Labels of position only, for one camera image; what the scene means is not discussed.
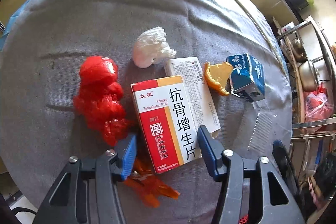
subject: blue box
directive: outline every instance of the blue box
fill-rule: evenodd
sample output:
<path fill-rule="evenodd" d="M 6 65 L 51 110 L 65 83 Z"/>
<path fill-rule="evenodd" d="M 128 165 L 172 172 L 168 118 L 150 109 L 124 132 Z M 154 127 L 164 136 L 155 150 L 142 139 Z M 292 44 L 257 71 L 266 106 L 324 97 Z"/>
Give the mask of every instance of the blue box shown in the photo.
<path fill-rule="evenodd" d="M 249 54 L 229 56 L 227 61 L 233 66 L 230 75 L 231 93 L 248 102 L 264 99 L 264 65 Z"/>

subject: round table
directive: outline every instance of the round table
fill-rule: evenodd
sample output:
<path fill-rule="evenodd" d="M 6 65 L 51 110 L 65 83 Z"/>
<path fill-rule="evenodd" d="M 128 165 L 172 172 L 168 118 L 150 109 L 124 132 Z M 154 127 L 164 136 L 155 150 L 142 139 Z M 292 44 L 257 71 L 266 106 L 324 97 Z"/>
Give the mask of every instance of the round table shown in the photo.
<path fill-rule="evenodd" d="M 243 0 L 264 32 L 276 40 L 264 16 Z M 132 62 L 132 46 L 145 30 L 161 26 L 176 57 L 197 56 L 201 64 L 220 63 L 248 52 L 264 64 L 265 99 L 254 103 L 274 115 L 274 136 L 289 144 L 291 88 L 276 55 L 235 0 L 30 0 L 4 47 L 1 68 L 1 157 L 14 181 L 39 207 L 68 158 L 97 157 L 108 146 L 76 116 L 79 68 L 91 55 L 107 56 L 119 68 L 125 90 L 121 103 L 136 119 L 130 85 L 165 77 L 163 64 L 146 69 Z M 220 120 L 218 139 L 230 147 L 250 103 L 211 91 Z M 210 223 L 221 185 L 194 160 L 159 176 L 181 193 L 147 208 L 119 183 L 128 223 Z"/>

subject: orange plastic wrapper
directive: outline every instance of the orange plastic wrapper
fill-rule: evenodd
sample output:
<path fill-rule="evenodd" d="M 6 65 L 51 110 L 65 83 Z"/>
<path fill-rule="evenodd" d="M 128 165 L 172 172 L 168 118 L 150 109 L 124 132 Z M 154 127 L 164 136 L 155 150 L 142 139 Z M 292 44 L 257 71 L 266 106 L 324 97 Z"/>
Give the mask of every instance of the orange plastic wrapper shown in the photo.
<path fill-rule="evenodd" d="M 118 67 L 108 57 L 90 56 L 82 64 L 79 94 L 73 98 L 75 109 L 85 116 L 88 128 L 99 131 L 105 142 L 115 146 L 127 136 L 134 123 L 125 119 L 119 100 L 124 92 L 116 82 Z"/>
<path fill-rule="evenodd" d="M 138 157 L 134 161 L 133 173 L 124 181 L 124 184 L 131 187 L 146 206 L 153 208 L 160 206 L 157 199 L 160 195 L 173 199 L 178 199 L 180 195 L 158 179 L 145 160 L 140 160 Z"/>

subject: blue gripper pad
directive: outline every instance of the blue gripper pad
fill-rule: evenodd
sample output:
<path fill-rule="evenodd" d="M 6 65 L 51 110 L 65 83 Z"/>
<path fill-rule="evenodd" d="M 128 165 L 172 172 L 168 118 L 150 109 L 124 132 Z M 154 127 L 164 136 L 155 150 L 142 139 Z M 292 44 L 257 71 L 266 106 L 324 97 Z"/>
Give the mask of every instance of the blue gripper pad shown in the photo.
<path fill-rule="evenodd" d="M 124 181 L 132 172 L 135 156 L 137 155 L 137 139 L 134 134 L 128 134 L 127 138 L 118 141 L 115 150 L 118 154 L 120 178 Z"/>
<path fill-rule="evenodd" d="M 222 160 L 223 145 L 210 136 L 206 126 L 198 128 L 197 140 L 209 175 L 216 182 L 221 181 L 227 170 Z"/>

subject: square logo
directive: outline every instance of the square logo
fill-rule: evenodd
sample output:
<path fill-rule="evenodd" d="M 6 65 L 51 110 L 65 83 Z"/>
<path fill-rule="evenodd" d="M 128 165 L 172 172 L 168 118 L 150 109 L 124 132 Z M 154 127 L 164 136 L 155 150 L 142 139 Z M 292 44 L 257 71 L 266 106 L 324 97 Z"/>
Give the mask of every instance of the square logo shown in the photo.
<path fill-rule="evenodd" d="M 162 125 L 160 122 L 151 124 L 150 127 L 151 127 L 152 136 L 163 134 Z"/>

